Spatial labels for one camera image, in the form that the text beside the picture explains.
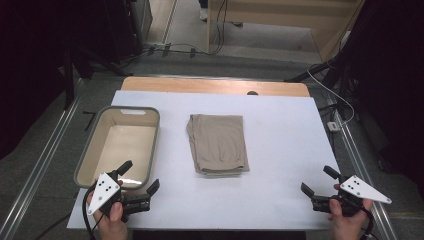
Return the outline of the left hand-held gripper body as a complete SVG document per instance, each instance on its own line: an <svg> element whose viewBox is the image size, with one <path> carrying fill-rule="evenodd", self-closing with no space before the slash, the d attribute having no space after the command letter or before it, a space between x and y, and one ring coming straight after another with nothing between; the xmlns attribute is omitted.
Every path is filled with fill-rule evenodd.
<svg viewBox="0 0 424 240"><path fill-rule="evenodd" d="M125 196L121 192L121 185L118 183L118 176L124 173L123 170L113 170L112 172L102 172L94 184L94 191L86 213L93 215L100 211L106 216L110 216L110 210L115 202L123 206L121 220L126 223L132 214L146 212L150 210L151 196L142 194L140 196Z"/></svg>

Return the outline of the white table cover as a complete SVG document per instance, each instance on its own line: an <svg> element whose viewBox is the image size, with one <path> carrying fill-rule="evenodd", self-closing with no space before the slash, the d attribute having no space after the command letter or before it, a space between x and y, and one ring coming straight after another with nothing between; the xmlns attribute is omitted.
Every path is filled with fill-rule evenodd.
<svg viewBox="0 0 424 240"><path fill-rule="evenodd" d="M327 230L300 190L333 194L326 165L337 162L311 97L116 92L115 106L153 107L160 115L151 176L160 188L151 209L127 225L152 230ZM234 177L196 172L186 130L193 114L240 115L250 170Z"/></svg>

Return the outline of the black metal stand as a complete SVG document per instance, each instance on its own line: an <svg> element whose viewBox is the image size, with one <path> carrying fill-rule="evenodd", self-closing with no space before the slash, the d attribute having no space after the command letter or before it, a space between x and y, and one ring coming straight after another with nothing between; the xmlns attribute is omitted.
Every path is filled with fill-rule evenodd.
<svg viewBox="0 0 424 240"><path fill-rule="evenodd" d="M75 101L73 67L76 67L78 73L83 78L91 78L93 71L89 64L90 60L99 63L118 76L132 76L132 73L126 73L122 68L114 66L112 63L108 62L106 59L102 58L87 48L81 46L65 45L63 48L63 67L66 96L64 105L65 110L68 110L71 107L71 104Z"/></svg>

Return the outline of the person's right hand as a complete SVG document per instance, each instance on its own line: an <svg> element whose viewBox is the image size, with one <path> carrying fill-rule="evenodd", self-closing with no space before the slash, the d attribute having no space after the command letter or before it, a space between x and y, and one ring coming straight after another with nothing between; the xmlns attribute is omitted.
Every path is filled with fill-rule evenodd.
<svg viewBox="0 0 424 240"><path fill-rule="evenodd" d="M367 214L360 210L352 217L344 217L338 200L329 201L331 213L328 220L332 222L331 236L333 240L359 240L363 224L368 219Z"/></svg>

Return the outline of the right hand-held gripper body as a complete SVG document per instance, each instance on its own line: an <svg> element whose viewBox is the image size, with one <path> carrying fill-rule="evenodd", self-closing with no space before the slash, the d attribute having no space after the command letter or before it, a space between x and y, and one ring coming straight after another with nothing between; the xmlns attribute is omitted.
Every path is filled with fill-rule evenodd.
<svg viewBox="0 0 424 240"><path fill-rule="evenodd" d="M344 217L352 217L363 208L363 200L369 199L376 202L391 204L392 200L376 190L374 187L360 179L356 175L350 177L341 174L331 174L331 177L339 181L339 190L331 197L316 195L310 191L310 200L314 211L330 213L330 200L337 200L342 208Z"/></svg>

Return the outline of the folded beige cloth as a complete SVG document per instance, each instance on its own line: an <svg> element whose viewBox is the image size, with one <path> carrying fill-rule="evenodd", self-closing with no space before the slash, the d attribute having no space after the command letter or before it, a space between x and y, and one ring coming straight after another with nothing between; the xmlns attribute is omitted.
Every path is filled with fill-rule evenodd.
<svg viewBox="0 0 424 240"><path fill-rule="evenodd" d="M250 171L242 116L192 114L186 129L197 173L230 176Z"/></svg>

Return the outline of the metal floor rail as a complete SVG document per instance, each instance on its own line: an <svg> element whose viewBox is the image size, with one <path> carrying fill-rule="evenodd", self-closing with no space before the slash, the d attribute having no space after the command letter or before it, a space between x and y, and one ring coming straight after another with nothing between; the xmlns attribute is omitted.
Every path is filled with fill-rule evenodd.
<svg viewBox="0 0 424 240"><path fill-rule="evenodd" d="M352 135L352 128L350 125L353 123L352 120L345 123L339 112L335 113L335 121L341 126L341 138L343 140L346 152L349 156L350 164L354 169L356 175L373 186L374 182L366 169L364 158L361 155L358 146ZM374 217L374 228L378 229L377 238L379 240L399 240L396 232L393 228L389 215L385 209L385 204L381 202L374 202L371 210Z"/></svg>
<svg viewBox="0 0 424 240"><path fill-rule="evenodd" d="M43 148L38 160L32 169L23 188L20 190L17 198L13 202L5 221L0 227L0 240L12 240L49 165L52 161L59 144L72 120L74 113L79 105L81 95L85 90L87 81L80 78L75 87L75 99L67 110L63 110L60 118L55 125L46 145Z"/></svg>

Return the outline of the wooden table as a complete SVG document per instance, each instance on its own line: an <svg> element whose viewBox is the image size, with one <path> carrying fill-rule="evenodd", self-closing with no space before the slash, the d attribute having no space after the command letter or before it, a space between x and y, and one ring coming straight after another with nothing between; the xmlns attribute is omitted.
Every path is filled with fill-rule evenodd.
<svg viewBox="0 0 424 240"><path fill-rule="evenodd" d="M229 78L127 77L124 79L121 89L178 93L310 96L307 86L303 83L262 82Z"/></svg>

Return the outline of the person's left hand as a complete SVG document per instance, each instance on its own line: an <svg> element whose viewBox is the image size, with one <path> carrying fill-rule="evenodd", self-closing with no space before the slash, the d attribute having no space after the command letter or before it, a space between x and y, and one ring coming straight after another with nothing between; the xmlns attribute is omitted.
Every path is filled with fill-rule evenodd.
<svg viewBox="0 0 424 240"><path fill-rule="evenodd" d="M100 210L97 210L93 217L98 223L101 240L127 240L128 229L124 222L121 221L123 215L123 206L120 202L115 202L111 209L110 215L104 216Z"/></svg>

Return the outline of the light wooden partition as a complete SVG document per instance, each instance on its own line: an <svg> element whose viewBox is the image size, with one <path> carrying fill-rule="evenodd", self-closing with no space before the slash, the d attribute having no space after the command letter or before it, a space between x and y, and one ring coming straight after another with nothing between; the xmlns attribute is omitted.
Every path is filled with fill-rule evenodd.
<svg viewBox="0 0 424 240"><path fill-rule="evenodd" d="M213 21L308 28L323 61L355 24L365 0L208 0L206 48Z"/></svg>

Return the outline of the black curtain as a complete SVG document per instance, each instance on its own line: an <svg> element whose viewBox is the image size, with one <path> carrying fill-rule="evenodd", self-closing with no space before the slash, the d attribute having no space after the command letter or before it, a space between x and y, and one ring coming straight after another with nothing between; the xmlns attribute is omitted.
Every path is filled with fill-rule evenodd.
<svg viewBox="0 0 424 240"><path fill-rule="evenodd" d="M424 199L424 0L365 0L337 61L382 160Z"/></svg>
<svg viewBox="0 0 424 240"><path fill-rule="evenodd" d="M0 159L65 95L65 45L87 48L117 67L127 3L0 0Z"/></svg>

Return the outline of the beige basket with grey rim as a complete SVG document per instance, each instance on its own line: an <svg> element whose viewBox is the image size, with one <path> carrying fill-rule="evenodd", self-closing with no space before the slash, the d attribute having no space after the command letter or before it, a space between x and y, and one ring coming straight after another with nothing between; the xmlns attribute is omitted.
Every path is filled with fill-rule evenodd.
<svg viewBox="0 0 424 240"><path fill-rule="evenodd" d="M122 187L144 187L154 162L160 114L151 107L109 106L95 118L74 173L75 183L88 188L102 172L117 170L130 160L132 167L118 177Z"/></svg>

